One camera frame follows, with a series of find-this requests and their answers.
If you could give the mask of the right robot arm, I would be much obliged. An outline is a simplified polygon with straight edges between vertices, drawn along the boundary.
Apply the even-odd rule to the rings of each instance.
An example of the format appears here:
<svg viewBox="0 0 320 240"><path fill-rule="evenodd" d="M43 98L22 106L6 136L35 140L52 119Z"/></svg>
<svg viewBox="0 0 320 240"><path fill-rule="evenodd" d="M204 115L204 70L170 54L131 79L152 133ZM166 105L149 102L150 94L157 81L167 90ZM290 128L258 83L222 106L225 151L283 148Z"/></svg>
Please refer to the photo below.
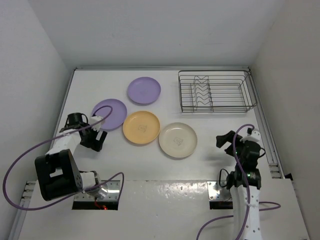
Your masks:
<svg viewBox="0 0 320 240"><path fill-rule="evenodd" d="M230 191L233 207L234 236L237 240L261 240L259 198L262 186L258 160L262 150L258 142L261 134L248 128L247 136L234 131L216 137L216 147L230 146L224 151L237 158L236 165L226 179L226 189Z"/></svg>

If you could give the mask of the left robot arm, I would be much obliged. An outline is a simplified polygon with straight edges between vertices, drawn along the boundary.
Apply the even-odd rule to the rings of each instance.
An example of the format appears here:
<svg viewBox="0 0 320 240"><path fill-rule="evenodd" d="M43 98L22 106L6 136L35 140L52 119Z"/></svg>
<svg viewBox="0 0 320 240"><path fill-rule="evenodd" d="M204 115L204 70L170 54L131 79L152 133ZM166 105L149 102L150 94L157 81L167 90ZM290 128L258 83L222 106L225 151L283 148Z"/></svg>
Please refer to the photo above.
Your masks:
<svg viewBox="0 0 320 240"><path fill-rule="evenodd" d="M107 132L101 129L104 117L94 115L84 122L79 112L67 116L53 147L35 159L35 170L41 195L51 201L93 187L98 181L94 172L81 173L74 159L77 146L100 152Z"/></svg>

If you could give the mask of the cream plate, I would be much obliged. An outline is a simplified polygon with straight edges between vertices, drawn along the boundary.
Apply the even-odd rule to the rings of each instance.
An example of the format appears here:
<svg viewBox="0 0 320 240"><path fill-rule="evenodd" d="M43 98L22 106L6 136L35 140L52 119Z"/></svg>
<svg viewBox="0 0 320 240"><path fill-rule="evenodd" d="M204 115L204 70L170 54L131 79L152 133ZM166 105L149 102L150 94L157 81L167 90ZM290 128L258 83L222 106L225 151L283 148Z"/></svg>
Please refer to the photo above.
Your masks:
<svg viewBox="0 0 320 240"><path fill-rule="evenodd" d="M196 149L198 137L188 124L174 122L165 126L158 137L162 151L172 158L183 159Z"/></svg>

